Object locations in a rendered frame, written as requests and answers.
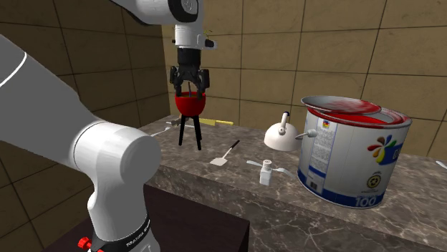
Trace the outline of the large white paint can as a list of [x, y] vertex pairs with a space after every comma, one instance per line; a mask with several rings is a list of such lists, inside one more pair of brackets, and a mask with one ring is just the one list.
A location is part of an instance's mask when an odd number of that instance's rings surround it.
[[309, 192], [336, 205], [379, 205], [412, 120], [349, 97], [308, 96], [297, 177]]

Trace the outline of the white kettle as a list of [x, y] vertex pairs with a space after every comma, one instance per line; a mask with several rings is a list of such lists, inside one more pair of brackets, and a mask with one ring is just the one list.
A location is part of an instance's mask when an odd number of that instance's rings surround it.
[[278, 151], [295, 151], [301, 145], [301, 140], [304, 136], [316, 137], [316, 130], [307, 130], [299, 134], [295, 126], [287, 122], [289, 112], [284, 112], [281, 122], [272, 125], [265, 133], [264, 144], [271, 149]]

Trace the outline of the dark robot stand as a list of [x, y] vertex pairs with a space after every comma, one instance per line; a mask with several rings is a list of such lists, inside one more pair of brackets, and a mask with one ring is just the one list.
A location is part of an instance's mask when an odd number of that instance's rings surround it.
[[250, 222], [146, 185], [151, 230], [161, 252], [248, 252]]

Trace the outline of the white salt shaker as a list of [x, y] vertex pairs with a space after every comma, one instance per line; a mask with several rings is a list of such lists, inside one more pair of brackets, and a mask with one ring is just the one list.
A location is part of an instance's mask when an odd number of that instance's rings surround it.
[[272, 161], [264, 160], [260, 170], [259, 183], [265, 186], [270, 185], [271, 177], [272, 177]]

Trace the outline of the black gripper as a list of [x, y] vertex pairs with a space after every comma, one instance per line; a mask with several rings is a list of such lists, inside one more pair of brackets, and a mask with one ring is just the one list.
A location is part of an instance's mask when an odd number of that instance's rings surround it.
[[194, 84], [197, 88], [197, 98], [201, 100], [206, 90], [210, 87], [209, 71], [207, 69], [200, 69], [201, 50], [177, 48], [177, 55], [178, 67], [172, 66], [169, 75], [170, 83], [176, 91], [176, 97], [181, 96], [184, 75], [190, 74], [196, 77]]

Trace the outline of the red bowl on black legs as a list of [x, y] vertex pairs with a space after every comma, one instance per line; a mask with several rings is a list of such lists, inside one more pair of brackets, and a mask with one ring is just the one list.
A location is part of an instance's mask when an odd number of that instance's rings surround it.
[[176, 107], [181, 114], [181, 127], [179, 132], [178, 144], [183, 143], [183, 133], [186, 126], [186, 119], [193, 120], [196, 142], [198, 150], [201, 150], [201, 126], [199, 122], [199, 115], [204, 110], [206, 104], [206, 96], [203, 94], [201, 98], [198, 97], [197, 92], [181, 92], [181, 95], [175, 95]]

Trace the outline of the yellow-handled knife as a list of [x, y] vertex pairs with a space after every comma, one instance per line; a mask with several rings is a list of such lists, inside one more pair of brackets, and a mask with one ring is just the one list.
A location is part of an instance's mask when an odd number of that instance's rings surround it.
[[233, 122], [230, 121], [223, 121], [223, 120], [212, 120], [212, 119], [206, 119], [206, 118], [200, 118], [200, 123], [215, 126], [216, 124], [222, 124], [222, 125], [234, 125]]

